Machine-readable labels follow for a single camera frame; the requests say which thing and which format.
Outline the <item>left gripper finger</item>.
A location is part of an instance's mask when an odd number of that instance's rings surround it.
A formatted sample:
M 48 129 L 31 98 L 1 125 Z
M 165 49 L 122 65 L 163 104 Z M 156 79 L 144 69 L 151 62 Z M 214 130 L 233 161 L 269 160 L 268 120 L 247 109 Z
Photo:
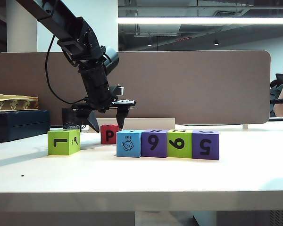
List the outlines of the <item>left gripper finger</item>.
M 125 118 L 128 116 L 129 108 L 126 107 L 118 107 L 116 113 L 116 120 L 118 127 L 122 130 L 124 127 Z
M 94 110 L 84 109 L 81 111 L 81 125 L 89 126 L 97 133 L 100 132 L 100 127 Z

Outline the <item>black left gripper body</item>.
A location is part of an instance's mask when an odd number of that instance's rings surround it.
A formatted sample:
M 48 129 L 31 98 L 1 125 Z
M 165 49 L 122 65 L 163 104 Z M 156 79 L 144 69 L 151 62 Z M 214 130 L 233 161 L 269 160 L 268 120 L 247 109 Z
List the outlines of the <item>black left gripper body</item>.
M 87 97 L 83 104 L 73 104 L 72 110 L 77 118 L 81 117 L 84 109 L 105 113 L 111 108 L 126 107 L 134 108 L 135 100 L 118 100 L 118 96 L 123 94 L 121 85 L 110 86 L 107 76 L 118 63 L 85 63 L 78 66 Z

